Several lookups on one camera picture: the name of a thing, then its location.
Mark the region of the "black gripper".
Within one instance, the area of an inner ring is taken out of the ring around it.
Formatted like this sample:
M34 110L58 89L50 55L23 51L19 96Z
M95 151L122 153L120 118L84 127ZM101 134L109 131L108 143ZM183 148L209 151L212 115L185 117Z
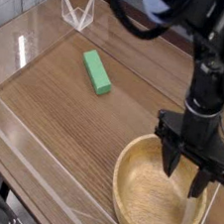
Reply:
M198 166L188 192L188 198L197 198L209 182L224 185L224 142L219 133L224 107L200 107L189 99L184 106L182 113L161 109L155 132L162 141L166 176L173 174L181 156Z

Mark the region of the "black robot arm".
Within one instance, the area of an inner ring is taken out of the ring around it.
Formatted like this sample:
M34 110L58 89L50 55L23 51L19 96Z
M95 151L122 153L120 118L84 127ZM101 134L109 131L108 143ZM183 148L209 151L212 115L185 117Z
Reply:
M181 156L198 166L189 190L196 198L210 182L224 184L224 0L143 0L160 26L182 25L193 35L193 76L184 111L159 112L164 170L173 174Z

